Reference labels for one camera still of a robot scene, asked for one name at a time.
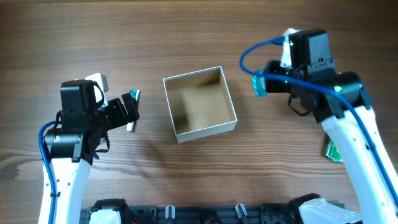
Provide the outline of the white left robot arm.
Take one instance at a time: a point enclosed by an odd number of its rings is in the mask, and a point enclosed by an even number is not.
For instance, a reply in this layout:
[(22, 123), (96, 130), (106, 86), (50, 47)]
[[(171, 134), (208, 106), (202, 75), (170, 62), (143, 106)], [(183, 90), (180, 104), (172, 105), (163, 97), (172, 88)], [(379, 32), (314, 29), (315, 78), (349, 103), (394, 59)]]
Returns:
[(86, 182), (93, 161), (110, 144), (108, 131), (129, 126), (139, 118), (138, 102), (130, 93), (106, 100), (93, 80), (71, 80), (60, 87), (62, 109), (40, 129), (44, 190), (39, 223), (78, 223)]

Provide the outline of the blue liquid bottle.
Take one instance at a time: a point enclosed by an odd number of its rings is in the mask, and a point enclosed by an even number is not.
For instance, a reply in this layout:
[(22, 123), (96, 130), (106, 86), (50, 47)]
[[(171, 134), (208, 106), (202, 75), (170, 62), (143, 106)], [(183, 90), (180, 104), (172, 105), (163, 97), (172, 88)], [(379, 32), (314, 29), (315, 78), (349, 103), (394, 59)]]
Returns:
[(254, 94), (257, 97), (266, 97), (268, 92), (266, 91), (266, 81), (265, 78), (262, 77), (262, 70), (255, 71), (255, 74), (252, 77), (252, 87), (254, 90)]

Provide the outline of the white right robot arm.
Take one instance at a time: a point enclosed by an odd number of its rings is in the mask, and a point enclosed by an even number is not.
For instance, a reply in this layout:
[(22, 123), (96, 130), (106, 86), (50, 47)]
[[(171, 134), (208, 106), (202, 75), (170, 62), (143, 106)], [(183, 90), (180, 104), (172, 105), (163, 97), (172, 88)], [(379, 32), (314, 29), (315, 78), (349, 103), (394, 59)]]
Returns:
[(337, 73), (324, 30), (288, 29), (271, 40), (283, 48), (253, 79), (258, 95), (288, 93), (320, 123), (340, 154), (358, 198), (351, 213), (307, 196), (292, 204), (302, 223), (396, 223), (397, 173), (376, 124), (368, 91), (358, 74)]

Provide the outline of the green soap packet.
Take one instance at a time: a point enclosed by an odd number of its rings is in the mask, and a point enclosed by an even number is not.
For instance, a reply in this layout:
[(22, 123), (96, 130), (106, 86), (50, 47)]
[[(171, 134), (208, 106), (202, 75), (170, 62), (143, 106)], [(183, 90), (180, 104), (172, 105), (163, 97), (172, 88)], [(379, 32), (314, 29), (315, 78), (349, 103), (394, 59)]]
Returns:
[(326, 145), (324, 156), (335, 163), (342, 163), (341, 156), (332, 140), (328, 141)]

